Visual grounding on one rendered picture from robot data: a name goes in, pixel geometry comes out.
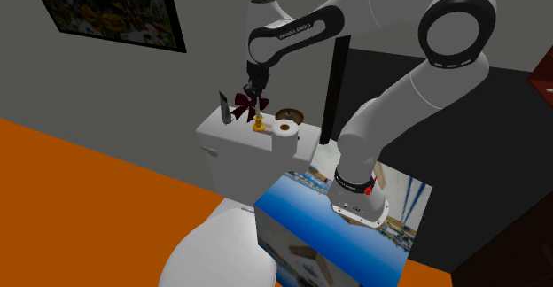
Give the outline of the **dark red ribbon bow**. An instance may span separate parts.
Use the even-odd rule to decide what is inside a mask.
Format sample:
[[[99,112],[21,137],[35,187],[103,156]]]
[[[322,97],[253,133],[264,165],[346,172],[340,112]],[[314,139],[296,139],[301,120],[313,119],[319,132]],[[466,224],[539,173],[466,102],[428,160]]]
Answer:
[[[254,119],[256,115],[256,108],[264,110],[269,100],[264,97],[259,97],[255,94],[255,89],[246,84],[243,87],[243,93],[237,93],[234,98],[236,108],[230,112],[236,120],[238,120],[245,112],[247,113],[247,122]]]

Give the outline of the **gold candlestick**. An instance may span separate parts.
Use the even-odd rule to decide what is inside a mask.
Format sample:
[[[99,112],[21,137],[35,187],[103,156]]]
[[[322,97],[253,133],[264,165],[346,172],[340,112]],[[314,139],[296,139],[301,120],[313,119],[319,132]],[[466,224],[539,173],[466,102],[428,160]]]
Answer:
[[[261,115],[261,99],[258,97],[255,105],[255,115],[254,118],[254,124],[253,124],[253,131],[255,132],[262,132],[265,129],[265,125],[262,121],[262,115]]]

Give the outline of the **brown round bowl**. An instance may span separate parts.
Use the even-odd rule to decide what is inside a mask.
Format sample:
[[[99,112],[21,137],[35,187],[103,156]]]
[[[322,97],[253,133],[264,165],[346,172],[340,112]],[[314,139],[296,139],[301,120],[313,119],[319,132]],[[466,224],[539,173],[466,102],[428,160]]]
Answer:
[[[276,113],[275,120],[291,120],[300,125],[304,121],[304,114],[297,109],[284,108]]]

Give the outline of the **white toilet paper roll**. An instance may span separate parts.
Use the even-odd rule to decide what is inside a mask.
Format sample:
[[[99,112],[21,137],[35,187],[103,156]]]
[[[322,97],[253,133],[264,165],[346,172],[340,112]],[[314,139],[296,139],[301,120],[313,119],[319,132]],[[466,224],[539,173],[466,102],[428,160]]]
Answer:
[[[271,150],[279,157],[293,157],[297,152],[299,126],[293,120],[277,120],[272,125]]]

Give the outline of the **blue patterned robot stand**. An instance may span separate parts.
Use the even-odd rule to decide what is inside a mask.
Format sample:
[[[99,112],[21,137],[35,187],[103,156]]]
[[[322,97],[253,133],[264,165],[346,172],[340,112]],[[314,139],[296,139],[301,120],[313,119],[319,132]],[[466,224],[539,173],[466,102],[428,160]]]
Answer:
[[[397,287],[432,186],[380,164],[389,213],[376,229],[334,213],[315,168],[288,172],[255,203],[258,243],[281,287]]]

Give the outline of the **red cabinet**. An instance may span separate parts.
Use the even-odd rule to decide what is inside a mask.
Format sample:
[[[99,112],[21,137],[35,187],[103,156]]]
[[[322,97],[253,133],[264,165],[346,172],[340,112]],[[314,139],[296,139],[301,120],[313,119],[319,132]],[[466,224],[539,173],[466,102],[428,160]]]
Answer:
[[[528,81],[553,108],[553,45],[532,71]]]

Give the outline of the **dark brown cabinet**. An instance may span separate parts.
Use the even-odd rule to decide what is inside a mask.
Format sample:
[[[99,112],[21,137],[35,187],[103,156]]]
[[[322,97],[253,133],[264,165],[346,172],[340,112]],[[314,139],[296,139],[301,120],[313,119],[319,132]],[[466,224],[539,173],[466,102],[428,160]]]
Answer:
[[[464,261],[452,287],[553,287],[553,191]]]

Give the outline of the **black framed wall picture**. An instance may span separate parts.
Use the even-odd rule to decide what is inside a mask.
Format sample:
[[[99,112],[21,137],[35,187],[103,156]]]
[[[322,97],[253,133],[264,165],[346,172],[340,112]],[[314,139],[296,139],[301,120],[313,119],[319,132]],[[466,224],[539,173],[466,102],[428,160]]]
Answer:
[[[63,34],[186,52],[174,0],[41,1]]]

